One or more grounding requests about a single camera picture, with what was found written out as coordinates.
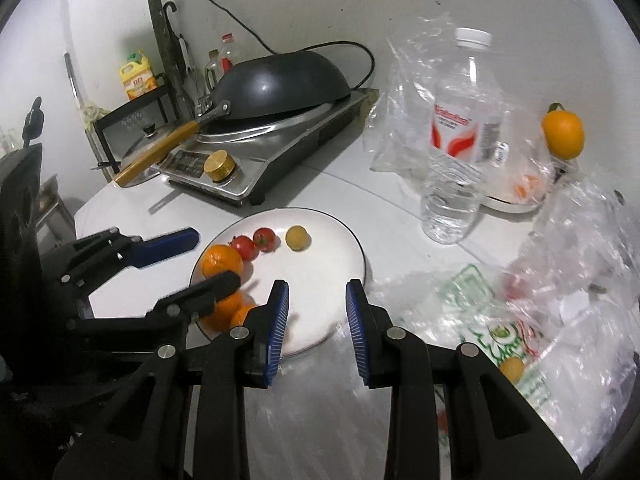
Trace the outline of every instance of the white plate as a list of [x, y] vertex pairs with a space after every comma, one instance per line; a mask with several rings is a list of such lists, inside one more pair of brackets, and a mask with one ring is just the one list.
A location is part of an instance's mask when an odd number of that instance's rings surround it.
[[[299, 253], [284, 241], [293, 225], [302, 225], [311, 236], [309, 247]], [[228, 244], [234, 236], [251, 238], [260, 227], [273, 229], [280, 244], [271, 253], [260, 253], [250, 264], [245, 263], [242, 290], [255, 304], [262, 305], [274, 280], [289, 283], [289, 318], [282, 355], [296, 354], [322, 342], [346, 318], [344, 288], [354, 278], [364, 282], [364, 254], [345, 224], [326, 213], [303, 208], [271, 209], [244, 218], [216, 236], [207, 249]], [[198, 260], [191, 284], [203, 279]], [[209, 337], [217, 335], [206, 324], [199, 325]]]
[[482, 205], [487, 206], [489, 209], [494, 209], [502, 213], [530, 213], [540, 207], [539, 203], [533, 204], [516, 204], [513, 202], [507, 202], [493, 196], [486, 195], [482, 199]]

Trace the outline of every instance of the white bottle cap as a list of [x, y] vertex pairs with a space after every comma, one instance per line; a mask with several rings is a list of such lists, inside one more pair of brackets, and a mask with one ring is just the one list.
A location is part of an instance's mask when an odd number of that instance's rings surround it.
[[458, 43], [464, 43], [465, 46], [474, 44], [477, 46], [488, 47], [491, 46], [491, 40], [494, 38], [488, 32], [484, 30], [477, 30], [475, 28], [458, 27], [456, 29], [456, 41]]

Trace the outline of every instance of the gold knob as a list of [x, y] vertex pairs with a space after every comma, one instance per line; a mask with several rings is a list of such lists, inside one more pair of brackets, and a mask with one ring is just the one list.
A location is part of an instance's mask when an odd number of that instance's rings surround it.
[[204, 161], [204, 172], [208, 174], [213, 182], [225, 180], [236, 168], [233, 157], [225, 150], [217, 150], [211, 153]]

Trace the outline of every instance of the wok handle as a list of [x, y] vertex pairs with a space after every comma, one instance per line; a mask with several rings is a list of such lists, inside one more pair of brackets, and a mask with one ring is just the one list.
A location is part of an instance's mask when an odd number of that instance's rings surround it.
[[171, 150], [180, 146], [185, 140], [194, 136], [199, 131], [200, 124], [196, 121], [190, 121], [182, 126], [178, 126], [169, 135], [158, 140], [148, 152], [143, 153], [143, 155], [134, 160], [124, 170], [120, 171], [113, 181], [120, 187], [126, 186], [139, 174], [150, 168], [153, 164], [160, 162]]
[[220, 101], [212, 111], [207, 112], [197, 121], [190, 121], [182, 126], [178, 126], [174, 131], [153, 145], [148, 152], [143, 153], [139, 158], [129, 164], [124, 170], [115, 176], [113, 181], [120, 187], [125, 187], [139, 174], [163, 160], [171, 150], [180, 146], [185, 140], [194, 136], [200, 131], [200, 127], [210, 123], [215, 118], [228, 115], [231, 111], [229, 101]]

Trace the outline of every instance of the plastic bag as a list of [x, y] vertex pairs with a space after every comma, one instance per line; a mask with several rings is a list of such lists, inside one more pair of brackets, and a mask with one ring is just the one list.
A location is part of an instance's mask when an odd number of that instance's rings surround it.
[[[370, 169], [397, 173], [420, 190], [428, 180], [436, 83], [456, 50], [456, 25], [448, 14], [411, 18], [387, 39], [392, 54], [387, 92], [371, 109], [364, 149]], [[513, 98], [486, 175], [486, 191], [503, 202], [537, 205], [553, 184], [554, 167], [540, 118]]]
[[415, 273], [378, 284], [370, 301], [392, 305], [393, 322], [427, 343], [455, 348], [469, 341], [498, 366], [509, 358], [523, 361], [517, 389], [583, 470], [628, 403], [636, 377], [635, 322], [624, 308], [596, 301], [549, 339], [494, 294], [500, 276], [499, 269], [474, 265], [453, 277]]
[[429, 168], [433, 91], [438, 67], [455, 45], [456, 25], [447, 13], [411, 18], [387, 39], [393, 55], [389, 91], [381, 92], [365, 124], [364, 147], [373, 152], [371, 169], [423, 182]]
[[640, 294], [640, 232], [606, 174], [565, 176], [506, 269], [511, 308], [564, 326], [589, 294], [630, 310]]
[[522, 104], [511, 102], [505, 108], [485, 191], [502, 202], [537, 205], [556, 173], [540, 118]]
[[358, 375], [348, 325], [286, 358], [268, 390], [245, 390], [252, 478], [382, 478], [391, 390]]

